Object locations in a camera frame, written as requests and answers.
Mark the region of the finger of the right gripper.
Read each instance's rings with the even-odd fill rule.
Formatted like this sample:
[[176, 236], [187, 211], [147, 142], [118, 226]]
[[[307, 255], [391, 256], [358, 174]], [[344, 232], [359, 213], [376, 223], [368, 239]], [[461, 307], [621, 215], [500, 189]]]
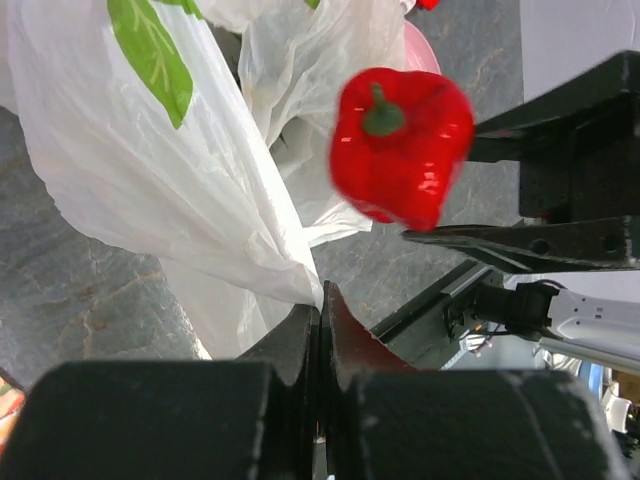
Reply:
[[639, 95], [639, 53], [625, 50], [476, 126], [468, 160], [519, 161]]
[[405, 231], [410, 242], [452, 249], [508, 274], [637, 270], [639, 218], [564, 224], [462, 225]]

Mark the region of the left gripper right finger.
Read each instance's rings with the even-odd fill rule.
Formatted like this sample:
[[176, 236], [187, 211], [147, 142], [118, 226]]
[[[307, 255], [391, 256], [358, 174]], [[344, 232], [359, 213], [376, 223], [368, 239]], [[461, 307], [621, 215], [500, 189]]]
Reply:
[[418, 370], [324, 286], [326, 451], [338, 479], [621, 479], [587, 387], [548, 370]]

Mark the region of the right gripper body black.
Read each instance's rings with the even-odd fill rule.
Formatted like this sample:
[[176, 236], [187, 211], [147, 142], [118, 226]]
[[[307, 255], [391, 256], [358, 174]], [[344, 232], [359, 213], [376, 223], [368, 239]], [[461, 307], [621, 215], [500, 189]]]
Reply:
[[639, 131], [576, 130], [520, 162], [519, 214], [561, 224], [639, 214]]

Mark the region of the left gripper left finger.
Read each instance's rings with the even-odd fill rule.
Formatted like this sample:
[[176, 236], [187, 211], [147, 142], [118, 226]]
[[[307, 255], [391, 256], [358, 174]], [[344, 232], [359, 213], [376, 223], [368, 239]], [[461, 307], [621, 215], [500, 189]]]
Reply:
[[308, 479], [320, 315], [296, 306], [235, 360], [82, 361], [27, 394], [5, 479]]

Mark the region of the red fake bell pepper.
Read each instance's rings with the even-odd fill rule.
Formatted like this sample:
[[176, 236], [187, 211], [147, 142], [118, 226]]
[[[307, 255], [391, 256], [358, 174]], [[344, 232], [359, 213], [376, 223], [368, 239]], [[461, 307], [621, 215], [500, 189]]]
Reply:
[[376, 67], [341, 93], [329, 148], [335, 189], [379, 223], [427, 232], [474, 137], [470, 101], [450, 79]]

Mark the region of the white plastic bag fruit print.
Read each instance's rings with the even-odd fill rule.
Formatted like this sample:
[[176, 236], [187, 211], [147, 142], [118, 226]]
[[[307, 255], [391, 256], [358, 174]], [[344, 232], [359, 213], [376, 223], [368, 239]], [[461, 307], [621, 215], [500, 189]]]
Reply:
[[157, 257], [236, 357], [320, 306], [314, 246], [372, 223], [331, 186], [343, 84], [405, 64], [399, 1], [5, 1], [1, 102], [63, 218]]

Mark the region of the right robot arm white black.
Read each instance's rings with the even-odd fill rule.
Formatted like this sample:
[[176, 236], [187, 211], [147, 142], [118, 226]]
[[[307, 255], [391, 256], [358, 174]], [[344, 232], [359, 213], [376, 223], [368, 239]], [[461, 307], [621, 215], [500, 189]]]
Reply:
[[480, 287], [475, 316], [527, 340], [557, 341], [573, 355], [639, 369], [639, 305], [574, 293], [551, 273], [639, 266], [639, 55], [625, 50], [577, 77], [481, 123], [475, 163], [519, 166], [521, 222], [462, 225], [406, 240], [447, 247], [536, 281]]

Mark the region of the white cartoon print cloth bag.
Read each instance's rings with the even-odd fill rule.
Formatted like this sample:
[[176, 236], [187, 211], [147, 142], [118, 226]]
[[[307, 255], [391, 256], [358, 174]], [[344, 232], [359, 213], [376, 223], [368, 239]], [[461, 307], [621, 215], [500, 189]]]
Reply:
[[416, 0], [416, 7], [423, 10], [432, 11], [439, 5], [439, 3], [440, 0]]

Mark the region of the pink plate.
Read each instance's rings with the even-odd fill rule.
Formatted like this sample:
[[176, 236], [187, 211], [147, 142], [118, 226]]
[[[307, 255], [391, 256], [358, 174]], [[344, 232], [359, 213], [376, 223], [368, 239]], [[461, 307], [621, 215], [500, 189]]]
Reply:
[[436, 55], [420, 30], [410, 21], [404, 21], [405, 70], [441, 74]]

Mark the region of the orange floral cloth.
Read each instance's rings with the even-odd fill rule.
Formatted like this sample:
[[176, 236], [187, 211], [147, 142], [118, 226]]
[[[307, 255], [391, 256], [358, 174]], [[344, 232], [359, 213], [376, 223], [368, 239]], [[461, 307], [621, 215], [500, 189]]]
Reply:
[[20, 411], [25, 402], [25, 394], [22, 389], [5, 373], [1, 373], [0, 379], [0, 441], [1, 449], [14, 428]]

